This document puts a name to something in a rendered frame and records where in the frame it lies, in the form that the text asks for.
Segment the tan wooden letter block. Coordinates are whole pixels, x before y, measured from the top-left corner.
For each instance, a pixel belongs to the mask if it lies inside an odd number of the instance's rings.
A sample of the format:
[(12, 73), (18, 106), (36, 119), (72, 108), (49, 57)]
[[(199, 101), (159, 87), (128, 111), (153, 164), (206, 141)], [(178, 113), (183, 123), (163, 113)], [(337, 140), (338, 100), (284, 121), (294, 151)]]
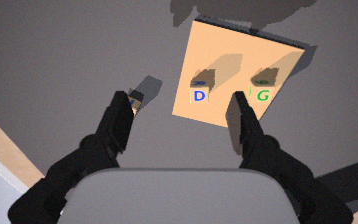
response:
[(250, 79), (246, 95), (252, 104), (270, 104), (275, 88), (269, 79)]
[(190, 81), (190, 103), (209, 103), (208, 80)]
[(139, 111), (139, 108), (140, 108), (140, 105), (141, 105), (141, 102), (136, 100), (136, 99), (133, 99), (131, 97), (129, 97), (129, 101), (130, 101), (130, 104), (132, 106), (132, 109), (133, 109), (133, 112), (134, 112), (134, 118), (136, 117), (138, 111)]

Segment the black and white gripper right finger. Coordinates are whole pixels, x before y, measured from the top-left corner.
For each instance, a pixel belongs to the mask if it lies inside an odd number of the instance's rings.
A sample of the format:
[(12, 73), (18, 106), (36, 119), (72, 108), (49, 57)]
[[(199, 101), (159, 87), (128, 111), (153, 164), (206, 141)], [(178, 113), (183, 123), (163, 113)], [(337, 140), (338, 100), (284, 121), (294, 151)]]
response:
[(280, 149), (277, 139), (264, 135), (243, 91), (232, 94), (225, 118), (233, 150), (243, 158), (239, 168), (264, 173), (290, 191), (301, 207), (300, 224), (352, 224), (350, 208), (314, 179), (309, 167)]

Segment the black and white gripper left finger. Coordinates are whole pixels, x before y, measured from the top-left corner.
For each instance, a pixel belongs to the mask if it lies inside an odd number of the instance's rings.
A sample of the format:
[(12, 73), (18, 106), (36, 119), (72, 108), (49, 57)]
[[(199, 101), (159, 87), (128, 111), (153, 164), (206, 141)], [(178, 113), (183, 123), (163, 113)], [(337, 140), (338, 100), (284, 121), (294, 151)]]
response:
[(84, 137), (78, 149), (54, 163), (45, 178), (11, 205), (11, 224), (57, 224), (59, 204), (70, 189), (91, 173), (120, 167), (116, 157), (126, 149), (133, 119), (127, 93), (116, 91), (96, 133)]

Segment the peach flat mat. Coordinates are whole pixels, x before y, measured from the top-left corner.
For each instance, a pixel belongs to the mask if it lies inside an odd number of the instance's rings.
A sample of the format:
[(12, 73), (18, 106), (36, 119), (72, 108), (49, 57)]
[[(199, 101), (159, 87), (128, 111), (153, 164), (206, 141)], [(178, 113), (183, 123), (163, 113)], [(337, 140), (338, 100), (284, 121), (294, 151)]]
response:
[[(269, 79), (276, 86), (274, 98), (303, 52), (193, 21), (173, 115), (228, 127), (225, 113), (232, 94), (244, 91), (246, 95), (250, 79)], [(191, 80), (208, 80), (209, 103), (190, 103)], [(247, 100), (259, 121), (269, 104)]]

